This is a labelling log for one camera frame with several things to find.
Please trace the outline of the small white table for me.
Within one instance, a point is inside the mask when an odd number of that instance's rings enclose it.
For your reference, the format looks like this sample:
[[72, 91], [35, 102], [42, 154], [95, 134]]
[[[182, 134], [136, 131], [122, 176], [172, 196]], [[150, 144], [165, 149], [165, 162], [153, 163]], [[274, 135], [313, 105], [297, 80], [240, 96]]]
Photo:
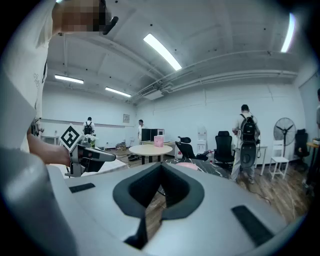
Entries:
[[40, 136], [41, 140], [43, 142], [46, 142], [48, 144], [51, 144], [51, 145], [59, 145], [59, 140], [60, 140], [60, 137], [55, 135], [55, 136], [44, 136], [44, 135], [41, 135]]

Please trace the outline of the white ceiling pipes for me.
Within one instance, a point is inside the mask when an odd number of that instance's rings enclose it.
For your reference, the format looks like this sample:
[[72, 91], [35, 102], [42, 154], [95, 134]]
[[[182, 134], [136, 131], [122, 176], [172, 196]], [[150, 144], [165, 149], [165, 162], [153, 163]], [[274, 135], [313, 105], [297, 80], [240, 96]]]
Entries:
[[138, 103], [140, 92], [150, 86], [163, 94], [212, 83], [250, 78], [288, 78], [298, 74], [299, 58], [295, 53], [252, 50], [226, 53], [201, 60], [149, 84], [131, 99]]

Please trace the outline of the white flowers with green leaves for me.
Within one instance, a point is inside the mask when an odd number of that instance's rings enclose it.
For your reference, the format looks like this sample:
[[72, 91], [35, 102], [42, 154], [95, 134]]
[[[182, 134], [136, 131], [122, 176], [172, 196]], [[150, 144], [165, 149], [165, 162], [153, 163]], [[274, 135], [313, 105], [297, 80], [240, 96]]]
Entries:
[[96, 137], [96, 134], [86, 134], [85, 135], [85, 140], [90, 143], [90, 147], [91, 148], [95, 148], [96, 147], [96, 142], [98, 140], [98, 138]]

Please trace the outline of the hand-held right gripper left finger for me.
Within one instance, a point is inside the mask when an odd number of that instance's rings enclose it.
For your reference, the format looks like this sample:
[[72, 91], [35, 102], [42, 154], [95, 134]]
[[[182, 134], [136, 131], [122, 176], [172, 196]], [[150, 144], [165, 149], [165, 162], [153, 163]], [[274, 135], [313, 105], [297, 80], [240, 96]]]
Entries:
[[106, 174], [64, 179], [57, 166], [48, 165], [57, 223], [49, 240], [58, 256], [162, 256], [155, 235], [147, 241], [145, 212], [126, 215], [113, 197], [115, 186], [159, 163]]

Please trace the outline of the white ceiling air conditioner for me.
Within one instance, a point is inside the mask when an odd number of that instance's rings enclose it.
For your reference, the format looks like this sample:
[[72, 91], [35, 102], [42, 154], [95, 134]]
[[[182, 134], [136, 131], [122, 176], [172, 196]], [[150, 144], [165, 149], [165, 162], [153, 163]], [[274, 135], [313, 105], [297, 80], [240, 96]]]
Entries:
[[140, 96], [144, 99], [153, 101], [153, 100], [162, 98], [164, 95], [159, 89], [157, 89], [156, 86], [152, 85], [146, 88], [145, 90], [143, 90], [142, 92], [140, 92]]

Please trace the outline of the light wooden desk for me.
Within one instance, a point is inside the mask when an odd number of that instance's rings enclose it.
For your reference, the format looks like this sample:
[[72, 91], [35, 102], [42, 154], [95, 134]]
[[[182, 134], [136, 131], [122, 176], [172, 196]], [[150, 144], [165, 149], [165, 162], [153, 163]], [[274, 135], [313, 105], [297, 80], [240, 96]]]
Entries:
[[[154, 145], [154, 144], [155, 144], [154, 141], [150, 141], [150, 140], [149, 140], [149, 141], [142, 141], [141, 143], [142, 143], [143, 145]], [[175, 144], [174, 141], [164, 142], [163, 145], [164, 145], [164, 146], [171, 147], [172, 150], [175, 150], [175, 148], [176, 148], [176, 144]]]

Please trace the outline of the wooden desk with black legs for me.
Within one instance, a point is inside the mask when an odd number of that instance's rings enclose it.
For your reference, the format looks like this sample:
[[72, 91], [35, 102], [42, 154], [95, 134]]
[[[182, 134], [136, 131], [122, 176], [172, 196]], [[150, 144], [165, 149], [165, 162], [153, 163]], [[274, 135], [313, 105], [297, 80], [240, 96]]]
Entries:
[[307, 142], [306, 145], [309, 146], [310, 150], [311, 150], [311, 160], [310, 160], [310, 166], [309, 166], [309, 170], [308, 170], [310, 172], [313, 169], [313, 165], [314, 165], [315, 158], [316, 158], [316, 151], [319, 148], [319, 144], [314, 143], [312, 141], [312, 142]]

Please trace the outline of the ceiling light tube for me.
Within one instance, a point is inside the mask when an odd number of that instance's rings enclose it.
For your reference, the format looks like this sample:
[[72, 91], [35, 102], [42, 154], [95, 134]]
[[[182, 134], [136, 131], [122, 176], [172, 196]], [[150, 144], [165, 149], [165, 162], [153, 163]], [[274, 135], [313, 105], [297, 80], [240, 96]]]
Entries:
[[127, 98], [131, 97], [131, 95], [128, 94], [128, 93], [125, 93], [125, 92], [122, 92], [122, 91], [119, 91], [119, 90], [116, 90], [116, 89], [113, 89], [113, 88], [110, 88], [110, 87], [106, 87], [105, 90], [108, 91], [108, 92], [112, 92], [112, 93], [127, 97]]
[[143, 38], [143, 41], [151, 46], [158, 54], [160, 54], [175, 71], [181, 70], [182, 66], [173, 57], [173, 55], [159, 42], [152, 34], [148, 34]]
[[73, 77], [63, 76], [63, 75], [54, 75], [54, 78], [61, 81], [76, 83], [76, 84], [84, 84], [84, 81], [82, 79], [77, 79]]
[[296, 26], [296, 18], [292, 13], [290, 13], [287, 33], [286, 33], [282, 48], [280, 50], [281, 53], [288, 52], [290, 45], [291, 45], [291, 42], [292, 42], [292, 39], [293, 39], [293, 36], [294, 36], [295, 26]]

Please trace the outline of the person's left forearm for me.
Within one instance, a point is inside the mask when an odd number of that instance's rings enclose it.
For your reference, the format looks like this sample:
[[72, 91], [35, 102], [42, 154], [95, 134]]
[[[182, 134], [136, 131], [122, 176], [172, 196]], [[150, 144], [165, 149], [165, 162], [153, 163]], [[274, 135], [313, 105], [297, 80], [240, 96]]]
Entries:
[[70, 153], [64, 146], [46, 143], [31, 133], [27, 134], [27, 141], [29, 152], [38, 156], [45, 164], [70, 166]]

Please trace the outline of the white water dispenser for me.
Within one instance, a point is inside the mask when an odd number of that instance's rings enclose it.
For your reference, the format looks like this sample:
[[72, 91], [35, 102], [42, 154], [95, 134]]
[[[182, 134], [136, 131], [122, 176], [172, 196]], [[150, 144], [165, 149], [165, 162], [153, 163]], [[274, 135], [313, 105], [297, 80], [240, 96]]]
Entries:
[[197, 129], [197, 154], [203, 154], [208, 150], [207, 130], [204, 125], [198, 126]]

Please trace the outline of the black marble round table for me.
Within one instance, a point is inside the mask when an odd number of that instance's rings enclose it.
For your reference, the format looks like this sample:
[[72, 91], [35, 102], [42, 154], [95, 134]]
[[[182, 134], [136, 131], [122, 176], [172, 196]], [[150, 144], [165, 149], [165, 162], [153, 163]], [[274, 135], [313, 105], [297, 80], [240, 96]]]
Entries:
[[165, 163], [170, 163], [170, 164], [177, 164], [181, 162], [187, 162], [187, 163], [193, 163], [198, 166], [198, 171], [203, 172], [203, 173], [208, 173], [211, 175], [215, 176], [220, 176], [222, 178], [228, 179], [229, 176], [227, 172], [220, 166], [206, 162], [203, 160], [198, 160], [198, 159], [190, 159], [190, 158], [181, 158], [181, 159], [167, 159], [164, 160]]

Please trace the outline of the black standing fan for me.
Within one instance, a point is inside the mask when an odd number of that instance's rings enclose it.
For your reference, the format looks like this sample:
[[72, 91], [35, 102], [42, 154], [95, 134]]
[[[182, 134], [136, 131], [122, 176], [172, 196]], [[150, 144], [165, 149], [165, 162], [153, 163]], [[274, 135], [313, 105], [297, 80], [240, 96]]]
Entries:
[[280, 118], [274, 125], [273, 138], [284, 142], [284, 146], [290, 145], [296, 135], [297, 129], [294, 122], [287, 117]]

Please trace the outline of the pink plate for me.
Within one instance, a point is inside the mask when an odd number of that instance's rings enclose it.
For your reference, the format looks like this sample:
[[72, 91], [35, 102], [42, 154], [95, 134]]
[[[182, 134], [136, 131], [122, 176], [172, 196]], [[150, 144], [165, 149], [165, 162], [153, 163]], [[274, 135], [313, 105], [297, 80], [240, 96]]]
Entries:
[[190, 163], [190, 162], [179, 162], [179, 163], [176, 163], [177, 166], [181, 166], [181, 167], [185, 167], [185, 168], [188, 168], [188, 169], [192, 169], [192, 170], [195, 170], [197, 171], [198, 170], [198, 166], [195, 165], [194, 163]]

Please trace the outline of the black oval device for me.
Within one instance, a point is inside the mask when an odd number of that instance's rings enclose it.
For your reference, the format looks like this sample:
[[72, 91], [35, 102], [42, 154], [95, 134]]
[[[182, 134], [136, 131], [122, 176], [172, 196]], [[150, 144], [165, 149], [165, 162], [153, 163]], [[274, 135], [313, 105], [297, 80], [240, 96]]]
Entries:
[[250, 169], [254, 166], [257, 154], [255, 143], [243, 142], [240, 148], [240, 165], [243, 169]]

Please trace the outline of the white chair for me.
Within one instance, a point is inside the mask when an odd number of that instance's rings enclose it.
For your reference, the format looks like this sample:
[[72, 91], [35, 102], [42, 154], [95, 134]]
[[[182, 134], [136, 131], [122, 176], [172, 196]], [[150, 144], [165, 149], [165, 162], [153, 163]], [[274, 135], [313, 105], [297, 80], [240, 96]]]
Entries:
[[284, 140], [274, 140], [271, 151], [271, 158], [268, 171], [273, 180], [275, 175], [281, 175], [284, 179], [289, 167], [289, 160], [284, 157], [285, 155], [285, 142]]

